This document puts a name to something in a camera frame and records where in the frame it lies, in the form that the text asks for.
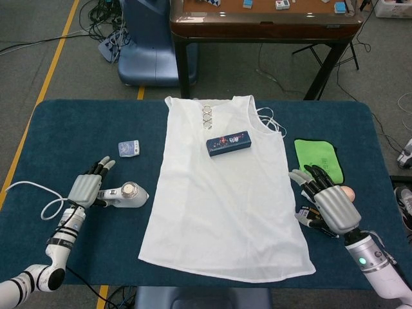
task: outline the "dark blue box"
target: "dark blue box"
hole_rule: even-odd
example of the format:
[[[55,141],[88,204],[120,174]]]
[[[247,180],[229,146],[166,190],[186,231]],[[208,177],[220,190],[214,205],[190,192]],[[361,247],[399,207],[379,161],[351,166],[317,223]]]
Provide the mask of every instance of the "dark blue box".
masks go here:
[[[252,144],[247,131],[212,138],[206,141],[209,156],[216,156],[243,148],[248,148]]]

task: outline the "white tank top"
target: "white tank top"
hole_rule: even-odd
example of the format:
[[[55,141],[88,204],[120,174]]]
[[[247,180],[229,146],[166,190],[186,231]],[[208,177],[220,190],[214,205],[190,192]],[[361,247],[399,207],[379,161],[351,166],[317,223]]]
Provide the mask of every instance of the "white tank top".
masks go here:
[[[165,101],[164,159],[139,259],[250,283],[313,274],[281,132],[260,121],[254,98]],[[209,156],[206,140],[240,131],[250,148]]]

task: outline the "shoe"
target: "shoe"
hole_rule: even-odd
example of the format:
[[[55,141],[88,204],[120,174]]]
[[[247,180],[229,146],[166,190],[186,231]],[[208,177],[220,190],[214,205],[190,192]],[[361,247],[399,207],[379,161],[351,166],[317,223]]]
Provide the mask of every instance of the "shoe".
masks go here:
[[[412,191],[402,186],[395,188],[394,193],[406,229],[408,243],[412,244]]]

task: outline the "blue stool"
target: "blue stool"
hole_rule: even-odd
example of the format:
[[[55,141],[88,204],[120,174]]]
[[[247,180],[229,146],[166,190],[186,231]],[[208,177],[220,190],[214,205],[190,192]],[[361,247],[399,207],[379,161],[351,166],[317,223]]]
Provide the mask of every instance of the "blue stool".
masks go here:
[[[268,288],[139,286],[135,309],[272,309]]]
[[[131,36],[122,47],[118,75],[134,86],[178,86],[178,70],[169,26],[169,0],[120,0]],[[197,79],[198,45],[187,47],[189,82]]]

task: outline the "gray carpet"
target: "gray carpet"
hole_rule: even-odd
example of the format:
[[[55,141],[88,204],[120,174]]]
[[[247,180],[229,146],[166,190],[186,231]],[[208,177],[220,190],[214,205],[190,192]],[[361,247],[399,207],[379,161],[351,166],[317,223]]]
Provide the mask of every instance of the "gray carpet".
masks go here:
[[[79,30],[79,8],[85,2],[80,1],[70,32]],[[15,42],[59,36],[71,5],[72,1],[63,0],[0,0],[0,49]],[[377,19],[372,15],[359,39],[371,44],[371,51],[367,53],[362,45],[355,46],[360,70],[356,71],[353,62],[342,65],[339,73],[341,85],[371,108],[382,122],[386,134],[404,145],[411,138],[411,133],[402,125],[402,117],[411,127],[412,117],[397,107],[397,99],[406,92],[412,92],[412,22]],[[48,42],[0,56],[0,183],[5,180],[56,46],[57,41]],[[299,47],[265,44],[261,63],[285,89],[304,93],[319,65],[309,51],[291,56],[291,52]],[[230,98],[253,94],[257,99],[301,99],[303,94],[282,92],[275,82],[255,72],[258,50],[257,44],[239,44],[235,48],[228,44],[201,45],[200,74],[192,95],[197,98]],[[316,50],[324,57],[328,49],[318,46]],[[131,99],[136,98],[137,91],[137,88],[120,82],[117,65],[107,63],[100,56],[96,41],[81,37],[66,41],[46,98]],[[145,98],[168,95],[178,96],[179,91],[177,88],[145,90]],[[323,98],[350,99],[336,85],[336,70]],[[403,103],[404,107],[412,110],[412,97]],[[382,135],[380,141],[389,173],[412,176],[412,171],[397,167],[397,152],[389,147]],[[373,291],[274,290],[273,296],[275,308],[390,309],[398,304],[397,301],[380,299]],[[96,302],[97,298],[85,286],[64,286],[52,294],[33,295],[21,308],[95,308]]]

